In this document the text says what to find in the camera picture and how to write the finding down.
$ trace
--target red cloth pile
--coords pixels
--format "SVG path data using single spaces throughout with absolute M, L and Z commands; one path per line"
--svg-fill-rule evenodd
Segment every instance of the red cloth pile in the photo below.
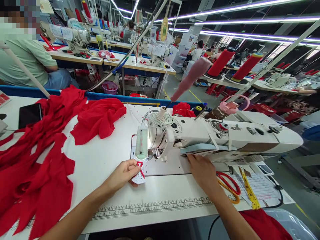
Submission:
M 67 212 L 71 205 L 74 161 L 61 153 L 66 136 L 61 133 L 72 117 L 79 123 L 72 131 L 76 143 L 84 144 L 99 134 L 110 136 L 113 123 L 126 113 L 118 99 L 89 101 L 85 91 L 71 86 L 60 96 L 41 99 L 43 119 L 25 129 L 24 135 L 5 151 L 0 151 L 0 236 L 19 219 L 15 233 L 21 232 L 35 216 L 30 239 L 41 237 Z M 13 134 L 0 141 L 9 142 Z M 41 153 L 54 143 L 43 164 Z
M 273 217 L 267 215 L 262 208 L 242 211 L 240 214 L 261 240 L 293 240 L 284 227 Z
M 196 117 L 193 111 L 190 110 L 190 105 L 188 103 L 180 102 L 173 106 L 172 115 L 179 114 L 184 117 Z

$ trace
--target black phone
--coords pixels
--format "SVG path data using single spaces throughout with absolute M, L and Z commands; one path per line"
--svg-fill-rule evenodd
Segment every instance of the black phone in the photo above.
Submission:
M 42 119 L 41 104 L 36 103 L 21 107 L 19 110 L 19 129 L 25 128 L 28 124 L 39 122 Z

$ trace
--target scissors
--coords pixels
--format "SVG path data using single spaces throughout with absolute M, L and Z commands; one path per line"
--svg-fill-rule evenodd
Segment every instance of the scissors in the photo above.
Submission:
M 217 173 L 217 177 L 220 178 L 222 181 L 220 181 L 220 179 L 218 179 L 219 184 L 224 187 L 225 189 L 227 189 L 230 193 L 232 193 L 232 195 L 236 198 L 236 200 L 231 200 L 231 202 L 233 204 L 238 204 L 240 202 L 240 198 L 239 195 L 241 194 L 241 190 L 239 185 L 236 183 L 235 180 L 233 180 L 232 177 L 230 177 L 229 175 L 223 173 L 223 172 L 216 172 Z M 235 186 L 236 189 L 234 189 L 233 187 L 231 187 L 231 185 L 227 182 L 226 179 L 224 179 L 224 177 L 226 177 L 227 179 L 229 179 L 233 185 Z

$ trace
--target pink basket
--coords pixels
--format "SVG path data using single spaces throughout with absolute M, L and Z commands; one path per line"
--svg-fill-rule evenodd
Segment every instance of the pink basket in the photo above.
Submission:
M 104 90 L 104 93 L 106 94 L 114 94 L 114 95 L 118 94 L 118 85 L 114 82 L 105 81 L 102 84 L 102 88 Z

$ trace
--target green shirt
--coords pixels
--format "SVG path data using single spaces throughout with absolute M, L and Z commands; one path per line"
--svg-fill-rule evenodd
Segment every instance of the green shirt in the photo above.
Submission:
M 44 86 L 48 82 L 45 67 L 56 66 L 56 60 L 47 53 L 38 40 L 5 40 L 13 53 Z M 0 79 L 15 86 L 36 87 L 15 61 L 0 49 Z

